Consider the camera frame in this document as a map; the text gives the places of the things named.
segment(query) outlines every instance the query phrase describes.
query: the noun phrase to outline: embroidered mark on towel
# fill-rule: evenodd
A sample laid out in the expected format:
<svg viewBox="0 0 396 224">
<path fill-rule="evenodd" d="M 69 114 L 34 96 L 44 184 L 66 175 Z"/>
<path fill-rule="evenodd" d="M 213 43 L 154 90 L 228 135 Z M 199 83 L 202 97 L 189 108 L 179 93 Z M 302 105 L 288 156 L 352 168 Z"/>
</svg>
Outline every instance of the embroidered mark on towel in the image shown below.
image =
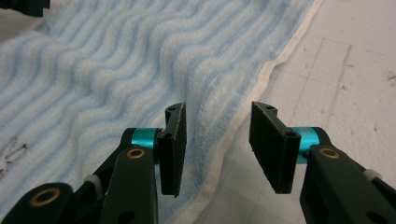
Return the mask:
<svg viewBox="0 0 396 224">
<path fill-rule="evenodd" d="M 26 144 L 19 144 L 18 137 L 13 138 L 0 156 L 0 178 L 2 178 L 7 171 L 7 165 L 18 159 L 27 149 Z"/>
</svg>

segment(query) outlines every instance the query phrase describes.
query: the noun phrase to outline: brass screw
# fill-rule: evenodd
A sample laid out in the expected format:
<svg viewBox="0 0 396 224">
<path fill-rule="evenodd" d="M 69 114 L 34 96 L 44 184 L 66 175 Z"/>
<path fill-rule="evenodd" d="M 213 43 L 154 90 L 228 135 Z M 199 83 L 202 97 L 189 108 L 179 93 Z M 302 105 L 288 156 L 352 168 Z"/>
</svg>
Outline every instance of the brass screw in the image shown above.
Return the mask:
<svg viewBox="0 0 396 224">
<path fill-rule="evenodd" d="M 56 188 L 51 189 L 43 189 L 38 192 L 33 198 L 30 200 L 30 204 L 33 207 L 41 207 L 46 204 L 52 203 L 55 199 L 59 197 L 61 191 Z"/>
<path fill-rule="evenodd" d="M 322 148 L 322 149 L 320 150 L 320 153 L 321 153 L 323 156 L 328 157 L 328 158 L 331 158 L 331 159 L 338 159 L 338 158 L 340 158 L 340 154 L 339 154 L 338 152 L 336 152 L 336 151 L 334 151 L 334 150 L 332 150 L 332 149 L 329 149 L 329 148 Z"/>
<path fill-rule="evenodd" d="M 126 153 L 126 157 L 128 157 L 129 159 L 139 159 L 141 157 L 143 157 L 146 154 L 145 150 L 140 149 L 140 148 L 135 148 L 135 149 L 131 149 Z"/>
</svg>

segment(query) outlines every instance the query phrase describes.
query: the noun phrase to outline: teal tape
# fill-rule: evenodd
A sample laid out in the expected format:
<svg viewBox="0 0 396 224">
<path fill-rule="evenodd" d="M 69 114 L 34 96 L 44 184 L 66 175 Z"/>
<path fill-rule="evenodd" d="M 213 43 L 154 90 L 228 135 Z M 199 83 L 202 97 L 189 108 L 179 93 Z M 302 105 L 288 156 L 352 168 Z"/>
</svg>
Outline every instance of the teal tape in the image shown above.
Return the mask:
<svg viewBox="0 0 396 224">
<path fill-rule="evenodd" d="M 319 137 L 317 132 L 311 127 L 293 127 L 295 132 L 299 133 L 301 136 L 300 151 L 298 154 L 297 164 L 306 163 L 306 158 L 303 154 L 311 149 L 314 145 L 320 145 Z"/>
<path fill-rule="evenodd" d="M 141 147 L 148 147 L 154 149 L 155 133 L 157 129 L 142 129 L 138 128 L 134 130 L 134 135 L 132 136 L 131 144 L 139 145 Z"/>
</svg>

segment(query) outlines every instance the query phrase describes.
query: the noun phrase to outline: striped towel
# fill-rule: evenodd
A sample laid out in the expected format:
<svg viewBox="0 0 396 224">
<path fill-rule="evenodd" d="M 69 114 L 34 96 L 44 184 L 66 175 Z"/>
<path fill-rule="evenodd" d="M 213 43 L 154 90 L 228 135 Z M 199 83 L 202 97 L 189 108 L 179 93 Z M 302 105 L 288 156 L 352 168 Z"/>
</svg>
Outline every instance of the striped towel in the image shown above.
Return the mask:
<svg viewBox="0 0 396 224">
<path fill-rule="evenodd" d="M 251 101 L 320 2 L 70 1 L 2 44 L 0 218 L 38 185 L 76 190 L 126 128 L 165 127 L 165 108 L 187 102 L 181 192 L 159 195 L 159 215 L 192 223 Z"/>
</svg>

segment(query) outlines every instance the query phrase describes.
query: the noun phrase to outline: round joint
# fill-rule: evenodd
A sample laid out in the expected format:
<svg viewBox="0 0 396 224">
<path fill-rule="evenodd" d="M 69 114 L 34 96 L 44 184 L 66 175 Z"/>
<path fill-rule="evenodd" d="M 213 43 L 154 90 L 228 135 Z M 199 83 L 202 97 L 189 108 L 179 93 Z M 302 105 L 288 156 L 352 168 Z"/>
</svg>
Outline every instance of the round joint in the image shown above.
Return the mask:
<svg viewBox="0 0 396 224">
<path fill-rule="evenodd" d="M 55 199 L 59 197 L 61 191 L 56 188 L 51 189 L 43 189 L 38 192 L 33 198 L 30 200 L 30 204 L 33 207 L 41 207 L 52 203 Z"/>
<path fill-rule="evenodd" d="M 328 158 L 331 158 L 331 159 L 338 159 L 338 158 L 340 158 L 340 154 L 339 154 L 338 152 L 336 152 L 336 151 L 334 151 L 334 150 L 332 150 L 332 149 L 329 149 L 329 148 L 322 148 L 322 149 L 320 150 L 320 153 L 321 153 L 323 156 L 328 157 Z"/>
<path fill-rule="evenodd" d="M 129 159 L 139 159 L 146 154 L 145 150 L 140 148 L 131 149 L 126 153 L 126 157 Z"/>
</svg>

